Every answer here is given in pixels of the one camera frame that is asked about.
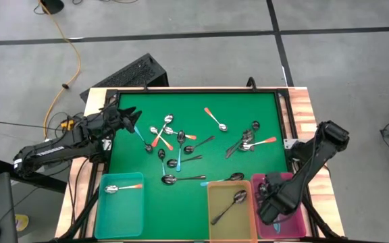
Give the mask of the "yellow purple floor sticker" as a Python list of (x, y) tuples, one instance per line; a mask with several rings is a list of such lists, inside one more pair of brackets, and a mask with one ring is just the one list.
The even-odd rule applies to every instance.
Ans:
[(15, 214), (15, 223), (17, 232), (24, 231), (29, 224), (30, 218), (27, 215)]

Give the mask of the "teal plastic bin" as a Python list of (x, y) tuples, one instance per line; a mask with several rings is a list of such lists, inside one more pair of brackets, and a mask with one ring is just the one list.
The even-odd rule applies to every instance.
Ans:
[[(144, 227), (144, 176), (140, 172), (105, 174), (99, 186), (94, 237), (100, 240), (130, 238), (141, 235)], [(104, 191), (108, 185), (131, 186), (143, 184), (141, 189), (119, 190), (115, 194)]]

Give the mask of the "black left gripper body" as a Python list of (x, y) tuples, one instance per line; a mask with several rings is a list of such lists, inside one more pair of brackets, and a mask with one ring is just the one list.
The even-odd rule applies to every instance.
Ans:
[(103, 127), (106, 130), (119, 130), (130, 127), (130, 119), (123, 109), (112, 107), (103, 113)]

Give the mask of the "black computer tower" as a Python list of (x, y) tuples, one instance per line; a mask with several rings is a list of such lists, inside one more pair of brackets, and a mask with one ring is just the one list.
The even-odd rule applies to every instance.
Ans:
[(169, 86), (167, 72), (147, 53), (102, 81), (93, 88)]

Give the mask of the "pink plastic bin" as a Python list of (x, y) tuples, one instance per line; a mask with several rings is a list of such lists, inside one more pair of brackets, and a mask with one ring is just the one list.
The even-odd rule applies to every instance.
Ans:
[(301, 207), (296, 213), (287, 221), (280, 223), (281, 231), (276, 233), (273, 225), (264, 224), (258, 214), (257, 209), (261, 206), (261, 199), (258, 191), (258, 185), (265, 181), (265, 175), (262, 173), (255, 173), (251, 178), (251, 187), (253, 190), (255, 223), (258, 236), (262, 239), (280, 239), (280, 238), (300, 238), (306, 235), (305, 221)]

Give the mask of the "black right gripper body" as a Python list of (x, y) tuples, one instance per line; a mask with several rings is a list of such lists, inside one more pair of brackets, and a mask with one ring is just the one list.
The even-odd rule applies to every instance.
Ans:
[(272, 187), (270, 204), (277, 215), (289, 215), (296, 211), (301, 201), (303, 175), (294, 174), (291, 179), (285, 180), (281, 173), (268, 175), (269, 185)]

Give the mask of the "orange plastic bin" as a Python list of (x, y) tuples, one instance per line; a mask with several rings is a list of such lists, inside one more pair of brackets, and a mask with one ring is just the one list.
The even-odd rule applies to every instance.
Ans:
[[(246, 200), (233, 205), (215, 224), (210, 221), (232, 201), (239, 190), (246, 190)], [(257, 243), (251, 183), (242, 181), (212, 182), (207, 186), (210, 243)]]

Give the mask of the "black support strut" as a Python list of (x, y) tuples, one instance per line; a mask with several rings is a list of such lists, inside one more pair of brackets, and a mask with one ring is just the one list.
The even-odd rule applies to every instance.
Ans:
[(0, 173), (8, 173), (11, 180), (14, 180), (15, 182), (21, 182), (24, 184), (30, 184), (31, 186), (36, 186), (37, 188), (43, 188), (46, 190), (59, 192), (62, 194), (64, 194), (66, 191), (67, 183), (64, 181), (52, 178), (51, 176), (48, 175), (36, 173), (36, 172), (32, 173), (31, 177), (24, 178), (18, 175), (14, 171), (13, 165), (1, 160), (0, 160)]
[(97, 202), (99, 197), (99, 189), (97, 188), (92, 196), (92, 198), (87, 202), (86, 206), (83, 208), (79, 216), (76, 218), (73, 225), (69, 227), (67, 232), (57, 239), (58, 242), (63, 242), (66, 240), (72, 240), (76, 235), (76, 232), (82, 226), (84, 220), (89, 216), (91, 209), (94, 204)]
[(322, 219), (320, 214), (316, 211), (314, 206), (310, 201), (309, 188), (306, 186), (303, 189), (302, 203), (304, 204), (309, 217), (312, 219), (312, 222), (321, 230), (323, 235), (326, 238), (339, 238), (340, 236), (336, 234), (329, 225)]

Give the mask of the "black round stand base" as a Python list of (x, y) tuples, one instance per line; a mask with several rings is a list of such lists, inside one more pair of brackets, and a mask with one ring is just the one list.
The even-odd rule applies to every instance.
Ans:
[(45, 14), (57, 14), (63, 10), (65, 4), (62, 0), (39, 0)]

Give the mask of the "metal spoon at top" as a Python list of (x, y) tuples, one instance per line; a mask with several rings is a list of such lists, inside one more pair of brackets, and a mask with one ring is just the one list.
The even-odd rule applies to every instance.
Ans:
[[(193, 160), (198, 160), (198, 159), (202, 159), (203, 156), (202, 155), (197, 155), (195, 157), (191, 157), (191, 158), (188, 158), (188, 159), (183, 159), (181, 160), (181, 162), (187, 162), (187, 161), (193, 161)], [(169, 168), (175, 168), (177, 166), (177, 163), (178, 163), (178, 160), (177, 159), (170, 159), (167, 161), (167, 166)]]

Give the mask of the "pile of metal cutlery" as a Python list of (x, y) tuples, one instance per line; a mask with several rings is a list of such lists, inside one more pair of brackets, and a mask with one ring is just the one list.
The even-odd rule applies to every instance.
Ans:
[(164, 176), (161, 178), (161, 181), (162, 181), (164, 184), (173, 185), (173, 184), (175, 184), (177, 181), (182, 181), (182, 180), (205, 180), (205, 179), (206, 179), (206, 175), (198, 175), (198, 176), (186, 177), (186, 178), (177, 178), (177, 177), (174, 176), (174, 175), (167, 174), (167, 175), (164, 175)]

